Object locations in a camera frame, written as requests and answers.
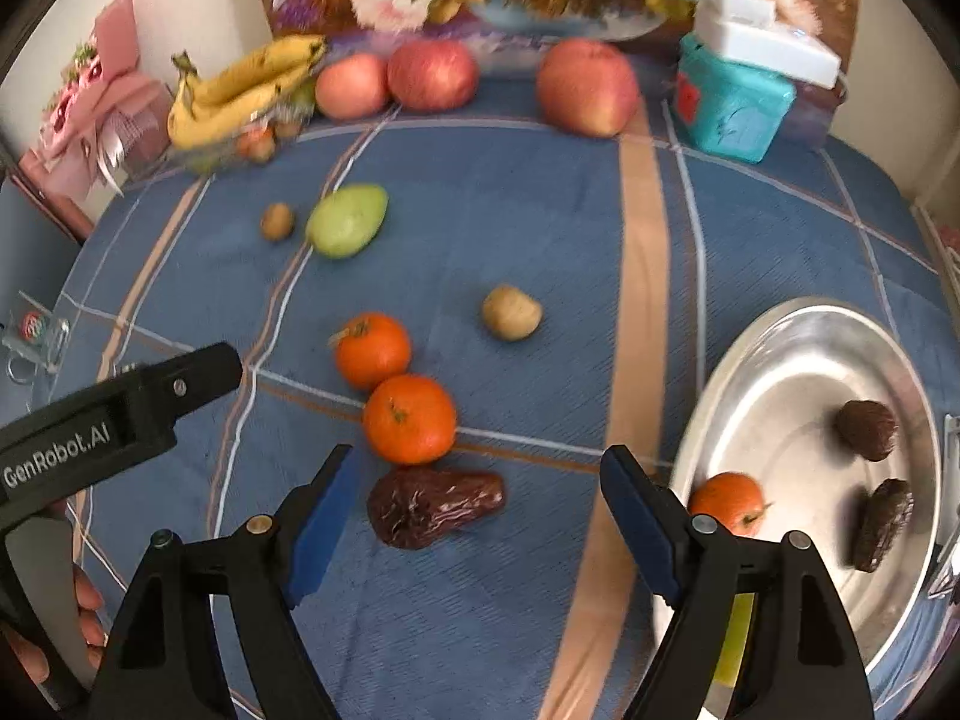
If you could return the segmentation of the orange tangerine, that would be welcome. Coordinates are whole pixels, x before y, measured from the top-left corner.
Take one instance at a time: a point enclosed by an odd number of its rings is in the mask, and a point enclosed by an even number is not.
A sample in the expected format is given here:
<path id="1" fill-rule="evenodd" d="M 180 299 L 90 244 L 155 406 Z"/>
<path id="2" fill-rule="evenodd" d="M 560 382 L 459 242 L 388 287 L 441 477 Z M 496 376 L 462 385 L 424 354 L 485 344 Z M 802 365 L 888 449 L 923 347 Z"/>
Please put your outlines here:
<path id="1" fill-rule="evenodd" d="M 329 340 L 337 371 L 360 392 L 409 369 L 412 342 L 404 325 L 381 312 L 353 317 Z"/>
<path id="2" fill-rule="evenodd" d="M 436 380 L 416 374 L 381 382 L 363 410 L 364 437 L 371 450 L 394 465 L 427 465 L 455 442 L 457 411 Z"/>

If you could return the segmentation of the green mango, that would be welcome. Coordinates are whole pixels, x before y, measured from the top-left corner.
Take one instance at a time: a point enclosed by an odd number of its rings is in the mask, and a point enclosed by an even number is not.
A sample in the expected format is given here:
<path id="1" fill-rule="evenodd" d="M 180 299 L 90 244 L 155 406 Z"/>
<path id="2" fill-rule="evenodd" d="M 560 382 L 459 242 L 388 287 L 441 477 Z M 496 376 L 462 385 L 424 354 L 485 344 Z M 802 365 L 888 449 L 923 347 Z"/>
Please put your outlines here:
<path id="1" fill-rule="evenodd" d="M 327 259 L 349 259 L 377 236 L 388 204 L 389 195 L 381 185 L 344 185 L 314 206 L 306 241 Z"/>

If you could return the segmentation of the dark red wax apple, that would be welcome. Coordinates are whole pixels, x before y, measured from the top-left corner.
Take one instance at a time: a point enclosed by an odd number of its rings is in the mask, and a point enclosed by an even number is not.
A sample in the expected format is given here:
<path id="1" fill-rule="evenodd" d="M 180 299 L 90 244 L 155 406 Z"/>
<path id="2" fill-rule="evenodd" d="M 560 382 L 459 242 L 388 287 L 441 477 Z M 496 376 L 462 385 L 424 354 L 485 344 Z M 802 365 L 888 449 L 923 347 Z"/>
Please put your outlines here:
<path id="1" fill-rule="evenodd" d="M 412 466 L 384 475 L 371 489 L 366 511 L 382 543 L 416 551 L 505 504 L 505 482 L 496 473 Z"/>

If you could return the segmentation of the tan round kiwi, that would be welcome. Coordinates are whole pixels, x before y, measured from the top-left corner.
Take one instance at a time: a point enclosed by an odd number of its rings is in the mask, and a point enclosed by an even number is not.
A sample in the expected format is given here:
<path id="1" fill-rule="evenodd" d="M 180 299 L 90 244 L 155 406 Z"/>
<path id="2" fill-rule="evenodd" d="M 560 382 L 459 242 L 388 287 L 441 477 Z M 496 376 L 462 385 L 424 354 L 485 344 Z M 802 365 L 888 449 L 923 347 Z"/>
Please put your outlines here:
<path id="1" fill-rule="evenodd" d="M 539 328 L 544 308 L 539 301 L 511 284 L 498 284 L 483 299 L 482 322 L 503 341 L 519 341 Z"/>

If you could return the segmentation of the clear glass cup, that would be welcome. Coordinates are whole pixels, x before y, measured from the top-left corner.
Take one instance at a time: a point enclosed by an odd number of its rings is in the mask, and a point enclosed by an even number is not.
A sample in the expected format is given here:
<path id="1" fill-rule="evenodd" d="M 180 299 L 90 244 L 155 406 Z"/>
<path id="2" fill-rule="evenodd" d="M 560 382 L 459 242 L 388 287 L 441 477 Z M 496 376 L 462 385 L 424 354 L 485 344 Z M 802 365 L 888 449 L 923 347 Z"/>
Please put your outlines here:
<path id="1" fill-rule="evenodd" d="M 16 385 L 28 385 L 39 374 L 57 374 L 68 337 L 70 323 L 20 291 L 2 332 L 2 344 L 8 349 L 8 378 Z"/>

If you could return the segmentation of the tangerine in tray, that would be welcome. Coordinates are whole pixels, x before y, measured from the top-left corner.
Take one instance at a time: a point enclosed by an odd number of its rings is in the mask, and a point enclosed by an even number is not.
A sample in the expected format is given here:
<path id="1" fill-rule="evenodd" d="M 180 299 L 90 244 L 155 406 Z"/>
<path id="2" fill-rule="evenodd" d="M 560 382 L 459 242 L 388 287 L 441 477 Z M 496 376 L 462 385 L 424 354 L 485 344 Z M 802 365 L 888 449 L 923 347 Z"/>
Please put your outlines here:
<path id="1" fill-rule="evenodd" d="M 711 476 L 693 491 L 686 510 L 692 515 L 709 515 L 732 535 L 757 536 L 768 504 L 761 486 L 745 473 L 724 472 Z"/>

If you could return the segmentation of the dark date fruit lower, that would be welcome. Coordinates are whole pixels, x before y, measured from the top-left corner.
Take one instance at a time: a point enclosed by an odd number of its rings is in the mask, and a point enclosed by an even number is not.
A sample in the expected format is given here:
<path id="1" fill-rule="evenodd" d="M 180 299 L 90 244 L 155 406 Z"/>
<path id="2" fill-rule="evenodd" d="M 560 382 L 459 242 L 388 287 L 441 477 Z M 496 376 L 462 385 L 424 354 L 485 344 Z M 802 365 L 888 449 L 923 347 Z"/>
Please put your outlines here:
<path id="1" fill-rule="evenodd" d="M 875 489 L 864 507 L 853 543 L 856 571 L 866 574 L 877 571 L 898 535 L 910 523 L 913 507 L 913 489 L 904 479 L 885 479 Z"/>

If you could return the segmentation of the dark date fruit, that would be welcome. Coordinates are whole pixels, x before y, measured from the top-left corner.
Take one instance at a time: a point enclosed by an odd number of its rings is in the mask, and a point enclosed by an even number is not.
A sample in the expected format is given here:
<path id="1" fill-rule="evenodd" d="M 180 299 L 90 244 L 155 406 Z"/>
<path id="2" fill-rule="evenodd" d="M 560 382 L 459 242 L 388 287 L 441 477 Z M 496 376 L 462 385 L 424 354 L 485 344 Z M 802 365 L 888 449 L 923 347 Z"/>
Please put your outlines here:
<path id="1" fill-rule="evenodd" d="M 877 571 L 898 535 L 910 523 L 913 507 L 913 489 L 904 479 L 885 479 L 875 489 L 864 507 L 853 543 L 856 571 L 866 574 Z"/>
<path id="2" fill-rule="evenodd" d="M 846 401 L 836 411 L 833 427 L 839 440 L 866 460 L 885 460 L 895 449 L 898 422 L 880 401 Z"/>

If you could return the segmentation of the dark date fruit upper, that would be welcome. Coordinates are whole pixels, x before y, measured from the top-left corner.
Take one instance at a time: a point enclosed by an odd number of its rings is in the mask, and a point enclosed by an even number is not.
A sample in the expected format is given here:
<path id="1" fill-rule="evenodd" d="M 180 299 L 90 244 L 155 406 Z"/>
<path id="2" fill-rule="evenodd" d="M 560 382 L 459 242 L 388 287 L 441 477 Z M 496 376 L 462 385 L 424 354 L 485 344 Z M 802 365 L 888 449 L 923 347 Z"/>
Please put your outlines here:
<path id="1" fill-rule="evenodd" d="M 836 411 L 833 427 L 839 440 L 866 460 L 885 460 L 895 449 L 898 422 L 880 401 L 846 401 Z"/>

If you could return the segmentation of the silver metal tray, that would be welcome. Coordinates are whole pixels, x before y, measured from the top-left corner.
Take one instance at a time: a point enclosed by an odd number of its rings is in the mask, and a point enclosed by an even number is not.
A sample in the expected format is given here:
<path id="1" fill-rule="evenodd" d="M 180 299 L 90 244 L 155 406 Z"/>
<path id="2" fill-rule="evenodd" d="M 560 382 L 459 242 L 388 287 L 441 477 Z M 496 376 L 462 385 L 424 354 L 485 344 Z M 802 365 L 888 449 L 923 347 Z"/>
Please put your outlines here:
<path id="1" fill-rule="evenodd" d="M 884 403 L 895 447 L 867 461 L 839 442 L 833 416 L 851 400 Z M 880 323 L 843 302 L 791 299 L 766 310 L 727 349 L 675 455 L 669 486 L 688 499 L 722 472 L 760 485 L 758 534 L 812 538 L 850 618 L 866 670 L 893 647 L 921 592 L 939 527 L 942 470 L 934 415 L 907 353 Z M 910 522 L 874 572 L 851 561 L 857 507 L 885 479 L 913 491 Z"/>

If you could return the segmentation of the clear glass fruit bowl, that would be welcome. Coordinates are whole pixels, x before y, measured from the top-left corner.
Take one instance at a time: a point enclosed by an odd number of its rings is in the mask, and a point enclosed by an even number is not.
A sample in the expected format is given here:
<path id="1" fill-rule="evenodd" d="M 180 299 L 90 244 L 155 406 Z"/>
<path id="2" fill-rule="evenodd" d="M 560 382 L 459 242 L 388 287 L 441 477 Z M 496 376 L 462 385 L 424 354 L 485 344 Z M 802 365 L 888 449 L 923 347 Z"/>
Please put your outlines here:
<path id="1" fill-rule="evenodd" d="M 313 81 L 308 76 L 267 107 L 239 117 L 235 103 L 203 109 L 194 101 L 194 76 L 184 76 L 167 114 L 167 160 L 199 176 L 241 163 L 270 163 L 280 146 L 294 142 L 314 117 Z"/>

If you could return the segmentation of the pink flower bouquet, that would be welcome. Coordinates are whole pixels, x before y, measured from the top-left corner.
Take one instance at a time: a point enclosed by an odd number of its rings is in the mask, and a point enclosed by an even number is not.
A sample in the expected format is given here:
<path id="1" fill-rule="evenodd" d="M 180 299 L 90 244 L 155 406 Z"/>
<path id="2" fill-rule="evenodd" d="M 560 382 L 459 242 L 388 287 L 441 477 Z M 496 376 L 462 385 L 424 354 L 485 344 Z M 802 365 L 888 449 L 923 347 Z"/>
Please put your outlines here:
<path id="1" fill-rule="evenodd" d="M 36 143 L 21 154 L 25 184 L 75 241 L 93 231 L 85 211 L 101 184 L 119 192 L 119 174 L 148 174 L 169 148 L 169 88 L 140 70 L 133 0 L 112 0 L 62 71 L 41 114 Z"/>

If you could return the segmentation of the yellow banana bunch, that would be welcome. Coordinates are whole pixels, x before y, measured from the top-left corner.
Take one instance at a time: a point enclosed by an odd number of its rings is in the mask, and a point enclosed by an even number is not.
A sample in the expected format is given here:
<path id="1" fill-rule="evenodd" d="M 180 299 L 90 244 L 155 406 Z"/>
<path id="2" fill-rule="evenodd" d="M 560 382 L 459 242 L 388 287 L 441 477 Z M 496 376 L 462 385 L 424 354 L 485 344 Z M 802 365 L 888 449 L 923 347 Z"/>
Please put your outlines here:
<path id="1" fill-rule="evenodd" d="M 172 55 L 178 91 L 167 113 L 167 136 L 181 151 L 238 135 L 313 75 L 327 54 L 319 34 L 280 37 L 252 50 L 213 78 L 202 78 L 187 52 Z"/>

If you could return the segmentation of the blue plaid tablecloth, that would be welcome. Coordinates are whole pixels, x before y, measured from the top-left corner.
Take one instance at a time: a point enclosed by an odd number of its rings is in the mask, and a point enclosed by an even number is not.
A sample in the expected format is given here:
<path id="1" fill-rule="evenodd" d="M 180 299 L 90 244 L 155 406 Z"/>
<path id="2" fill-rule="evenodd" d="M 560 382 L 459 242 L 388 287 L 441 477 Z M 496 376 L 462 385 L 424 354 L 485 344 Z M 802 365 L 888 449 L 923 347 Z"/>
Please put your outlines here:
<path id="1" fill-rule="evenodd" d="M 349 259 L 306 241 L 344 185 L 389 195 Z M 296 227 L 266 241 L 286 203 Z M 511 284 L 540 302 L 503 341 L 482 302 Z M 651 606 L 628 554 L 584 607 L 596 466 L 610 444 L 667 466 L 706 379 L 782 301 L 836 299 L 895 333 L 932 409 L 958 406 L 958 341 L 923 236 L 889 177 L 841 142 L 780 143 L 748 167 L 697 153 L 660 104 L 617 140 L 537 117 L 526 83 L 467 109 L 321 125 L 262 167 L 161 174 L 109 205 L 55 309 L 71 337 L 37 401 L 137 362 L 226 341 L 249 387 L 178 427 L 178 447 L 78 497 L 75 550 L 117 610 L 160 528 L 183 539 L 270 512 L 335 444 L 359 444 L 361 397 L 329 346 L 384 312 L 413 369 L 459 415 L 454 465 L 501 475 L 506 507 L 415 553 L 355 509 L 296 622 L 347 718 L 617 718 L 651 655 Z"/>

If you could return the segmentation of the pale pink apple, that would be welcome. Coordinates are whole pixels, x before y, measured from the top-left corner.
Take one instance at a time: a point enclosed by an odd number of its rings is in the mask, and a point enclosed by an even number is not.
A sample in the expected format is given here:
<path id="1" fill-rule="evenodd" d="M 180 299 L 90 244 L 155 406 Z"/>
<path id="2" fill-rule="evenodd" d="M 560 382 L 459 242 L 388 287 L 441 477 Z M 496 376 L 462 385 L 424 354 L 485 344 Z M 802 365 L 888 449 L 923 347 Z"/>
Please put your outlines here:
<path id="1" fill-rule="evenodd" d="M 349 121 L 377 114 L 391 100 L 386 60 L 374 54 L 338 60 L 317 75 L 314 98 L 327 119 Z"/>

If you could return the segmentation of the red apple middle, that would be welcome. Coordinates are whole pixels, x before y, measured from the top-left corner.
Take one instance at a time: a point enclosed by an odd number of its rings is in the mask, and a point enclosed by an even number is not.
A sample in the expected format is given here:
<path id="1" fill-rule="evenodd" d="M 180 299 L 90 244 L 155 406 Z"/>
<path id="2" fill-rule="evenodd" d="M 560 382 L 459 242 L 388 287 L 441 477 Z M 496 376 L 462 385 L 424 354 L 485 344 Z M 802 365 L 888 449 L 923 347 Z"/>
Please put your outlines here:
<path id="1" fill-rule="evenodd" d="M 443 112 L 465 106 L 477 94 L 480 68 L 466 46 L 452 39 L 416 39 L 387 60 L 387 86 L 402 106 Z"/>

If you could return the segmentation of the teal house-shaped tin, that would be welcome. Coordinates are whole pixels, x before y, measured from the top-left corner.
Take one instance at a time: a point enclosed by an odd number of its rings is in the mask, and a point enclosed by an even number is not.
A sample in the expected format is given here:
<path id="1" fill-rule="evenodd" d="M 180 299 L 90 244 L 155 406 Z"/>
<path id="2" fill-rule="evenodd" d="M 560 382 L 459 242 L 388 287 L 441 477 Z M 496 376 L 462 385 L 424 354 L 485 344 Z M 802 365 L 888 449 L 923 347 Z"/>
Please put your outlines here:
<path id="1" fill-rule="evenodd" d="M 721 59 L 693 32 L 680 39 L 672 107 L 700 151 L 759 163 L 794 99 L 786 76 Z"/>

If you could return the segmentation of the large red apple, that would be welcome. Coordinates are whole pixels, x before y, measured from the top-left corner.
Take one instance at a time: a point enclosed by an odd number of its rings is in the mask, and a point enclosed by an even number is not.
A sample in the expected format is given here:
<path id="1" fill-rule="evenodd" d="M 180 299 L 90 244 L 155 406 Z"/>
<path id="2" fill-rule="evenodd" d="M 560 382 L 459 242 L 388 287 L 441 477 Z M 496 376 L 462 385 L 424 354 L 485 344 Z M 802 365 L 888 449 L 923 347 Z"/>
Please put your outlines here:
<path id="1" fill-rule="evenodd" d="M 581 137 L 617 137 L 640 105 L 628 59 L 616 47 L 584 37 L 547 50 L 535 91 L 545 122 Z"/>

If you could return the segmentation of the white power adapter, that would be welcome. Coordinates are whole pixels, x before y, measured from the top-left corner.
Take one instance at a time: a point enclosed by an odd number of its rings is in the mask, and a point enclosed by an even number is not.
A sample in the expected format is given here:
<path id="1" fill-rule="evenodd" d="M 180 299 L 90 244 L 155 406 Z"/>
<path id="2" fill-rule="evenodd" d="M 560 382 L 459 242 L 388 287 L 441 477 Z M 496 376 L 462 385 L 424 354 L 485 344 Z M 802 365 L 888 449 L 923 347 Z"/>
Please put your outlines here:
<path id="1" fill-rule="evenodd" d="M 698 0 L 693 34 L 726 62 L 832 89 L 841 62 L 804 29 L 781 23 L 773 0 Z"/>

